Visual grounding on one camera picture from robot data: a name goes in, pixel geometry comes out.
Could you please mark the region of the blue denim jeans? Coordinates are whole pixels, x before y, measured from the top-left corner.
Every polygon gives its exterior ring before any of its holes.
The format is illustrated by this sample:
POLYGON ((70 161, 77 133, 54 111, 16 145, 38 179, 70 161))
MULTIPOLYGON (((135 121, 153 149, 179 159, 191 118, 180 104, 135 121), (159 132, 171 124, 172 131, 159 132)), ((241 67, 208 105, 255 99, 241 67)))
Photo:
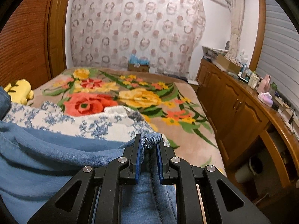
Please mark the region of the blue denim jeans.
MULTIPOLYGON (((1 198, 11 219, 29 219, 84 166, 106 166, 122 156, 126 143, 23 128, 8 120, 10 96, 1 91, 1 198)), ((123 188, 122 223, 176 223, 173 186, 158 178, 159 133, 141 133, 138 183, 123 188)))

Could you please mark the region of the long wooden sideboard cabinet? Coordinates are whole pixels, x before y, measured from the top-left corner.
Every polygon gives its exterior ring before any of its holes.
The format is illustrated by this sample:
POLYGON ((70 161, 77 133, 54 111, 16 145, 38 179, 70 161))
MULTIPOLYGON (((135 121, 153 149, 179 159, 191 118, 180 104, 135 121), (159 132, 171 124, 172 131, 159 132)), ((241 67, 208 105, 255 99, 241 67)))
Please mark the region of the long wooden sideboard cabinet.
POLYGON ((298 140, 244 84, 202 60, 197 95, 229 180, 259 207, 298 200, 298 140))

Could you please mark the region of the blue floral white quilt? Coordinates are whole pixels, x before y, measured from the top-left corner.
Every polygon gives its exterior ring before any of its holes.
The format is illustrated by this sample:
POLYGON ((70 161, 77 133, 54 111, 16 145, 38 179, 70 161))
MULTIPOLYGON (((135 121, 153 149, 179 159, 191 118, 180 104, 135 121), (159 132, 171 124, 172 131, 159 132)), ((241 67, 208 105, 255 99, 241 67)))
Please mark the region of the blue floral white quilt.
POLYGON ((69 116, 57 104, 44 102, 40 108, 12 103, 3 121, 29 130, 44 130, 87 139, 127 142, 139 133, 155 133, 145 118, 125 106, 112 106, 101 113, 69 116))

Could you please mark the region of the floral beige bed blanket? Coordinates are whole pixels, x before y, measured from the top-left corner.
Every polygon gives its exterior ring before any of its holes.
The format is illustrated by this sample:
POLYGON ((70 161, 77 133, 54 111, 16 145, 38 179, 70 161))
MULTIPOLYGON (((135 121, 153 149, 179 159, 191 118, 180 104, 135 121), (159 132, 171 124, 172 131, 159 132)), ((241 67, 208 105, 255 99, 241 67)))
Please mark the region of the floral beige bed blanket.
POLYGON ((138 111, 147 124, 192 165, 208 164, 224 171, 215 133, 194 89, 180 79, 100 67, 73 67, 34 90, 32 107, 56 103, 70 116, 126 106, 138 111))

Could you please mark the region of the pink tissue pack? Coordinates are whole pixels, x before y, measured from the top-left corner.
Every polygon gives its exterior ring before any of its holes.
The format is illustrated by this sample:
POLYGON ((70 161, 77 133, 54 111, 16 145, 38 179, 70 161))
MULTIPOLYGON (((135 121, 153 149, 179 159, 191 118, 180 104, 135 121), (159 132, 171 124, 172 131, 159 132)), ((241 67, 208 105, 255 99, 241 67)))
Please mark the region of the pink tissue pack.
POLYGON ((258 99, 264 103, 265 105, 267 105, 268 107, 272 107, 273 105, 273 101, 272 101, 272 95, 269 92, 266 93, 259 93, 258 94, 258 99))

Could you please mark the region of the pink figurine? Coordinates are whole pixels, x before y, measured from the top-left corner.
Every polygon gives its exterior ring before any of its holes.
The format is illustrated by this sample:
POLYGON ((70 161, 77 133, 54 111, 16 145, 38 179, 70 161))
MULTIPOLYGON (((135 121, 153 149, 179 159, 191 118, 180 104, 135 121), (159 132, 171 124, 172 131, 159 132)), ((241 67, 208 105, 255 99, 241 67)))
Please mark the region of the pink figurine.
POLYGON ((261 80, 261 82, 259 83, 259 86, 257 88, 257 93, 266 93, 269 91, 270 88, 270 80, 271 80, 271 76, 266 74, 265 77, 261 80))

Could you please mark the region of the yellow plush toy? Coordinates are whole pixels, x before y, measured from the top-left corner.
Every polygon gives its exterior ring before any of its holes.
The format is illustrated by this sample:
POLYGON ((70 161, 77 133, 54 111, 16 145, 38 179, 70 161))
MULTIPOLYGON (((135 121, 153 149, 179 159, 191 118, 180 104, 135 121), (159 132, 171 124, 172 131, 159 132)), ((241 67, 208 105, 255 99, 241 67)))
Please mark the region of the yellow plush toy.
POLYGON ((9 83, 4 90, 8 93, 11 97, 11 101, 14 103, 26 105, 28 100, 32 100, 34 98, 34 92, 31 89, 31 85, 25 79, 9 83))

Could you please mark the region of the open cardboard box on sideboard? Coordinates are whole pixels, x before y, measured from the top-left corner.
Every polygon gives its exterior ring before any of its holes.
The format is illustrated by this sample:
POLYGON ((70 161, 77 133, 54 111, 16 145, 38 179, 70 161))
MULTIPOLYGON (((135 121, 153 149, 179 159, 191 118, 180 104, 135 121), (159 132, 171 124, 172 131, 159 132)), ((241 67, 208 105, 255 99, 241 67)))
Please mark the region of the open cardboard box on sideboard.
POLYGON ((226 59, 223 55, 218 55, 212 63, 217 66, 221 71, 232 72, 238 74, 241 70, 241 67, 234 64, 230 60, 226 59))

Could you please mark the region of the cardboard box with blue items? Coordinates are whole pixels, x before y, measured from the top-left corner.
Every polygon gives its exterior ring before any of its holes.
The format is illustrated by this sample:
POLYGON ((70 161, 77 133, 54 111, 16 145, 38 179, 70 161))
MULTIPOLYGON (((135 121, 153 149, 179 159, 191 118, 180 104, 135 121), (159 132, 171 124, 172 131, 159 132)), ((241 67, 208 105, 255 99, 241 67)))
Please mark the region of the cardboard box with blue items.
POLYGON ((128 62, 128 70, 136 72, 149 72, 150 61, 146 57, 138 58, 135 54, 132 54, 128 62))

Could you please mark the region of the grey window shutter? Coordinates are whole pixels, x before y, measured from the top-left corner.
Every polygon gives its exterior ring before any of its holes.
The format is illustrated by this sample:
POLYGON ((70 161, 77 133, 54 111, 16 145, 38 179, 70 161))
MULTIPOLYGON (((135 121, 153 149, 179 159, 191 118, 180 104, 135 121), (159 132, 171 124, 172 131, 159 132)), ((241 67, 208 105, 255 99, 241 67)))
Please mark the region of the grey window shutter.
POLYGON ((265 34, 256 72, 270 75, 279 93, 298 112, 298 32, 275 0, 265 2, 265 34))

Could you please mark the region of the brown louvered wardrobe door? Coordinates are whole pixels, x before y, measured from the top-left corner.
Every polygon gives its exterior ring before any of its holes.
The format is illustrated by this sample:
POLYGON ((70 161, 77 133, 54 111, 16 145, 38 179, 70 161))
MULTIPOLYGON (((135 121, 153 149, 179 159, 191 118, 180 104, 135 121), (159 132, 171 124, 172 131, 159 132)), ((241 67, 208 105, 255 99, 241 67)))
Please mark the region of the brown louvered wardrobe door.
POLYGON ((67 68, 69 0, 1 0, 1 86, 26 79, 38 88, 67 68))

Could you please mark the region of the patterned lace curtain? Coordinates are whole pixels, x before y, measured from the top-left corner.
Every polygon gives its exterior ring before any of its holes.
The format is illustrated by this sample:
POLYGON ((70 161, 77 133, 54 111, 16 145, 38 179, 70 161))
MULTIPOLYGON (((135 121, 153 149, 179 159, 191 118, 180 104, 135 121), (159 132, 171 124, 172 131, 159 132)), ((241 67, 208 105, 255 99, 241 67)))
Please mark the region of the patterned lace curtain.
POLYGON ((146 60, 157 73, 189 76, 205 23, 202 0, 73 0, 71 57, 117 70, 146 60))

